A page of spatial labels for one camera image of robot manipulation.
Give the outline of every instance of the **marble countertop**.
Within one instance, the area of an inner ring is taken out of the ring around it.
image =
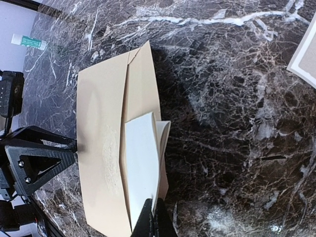
[[[179,237],[316,236],[316,91],[286,70],[314,0],[43,3],[63,14],[36,17],[31,36],[49,46],[28,49],[21,126],[75,138],[78,72],[150,40]],[[77,164],[35,198],[65,236],[102,236]]]

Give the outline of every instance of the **screw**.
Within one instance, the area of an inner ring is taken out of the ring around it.
[[[24,161],[19,160],[19,166],[20,166],[21,168],[23,168],[23,167],[24,167]]]
[[[30,178],[30,177],[26,177],[26,178],[25,178],[25,182],[26,182],[27,184],[30,184],[30,183],[31,183],[31,178]]]

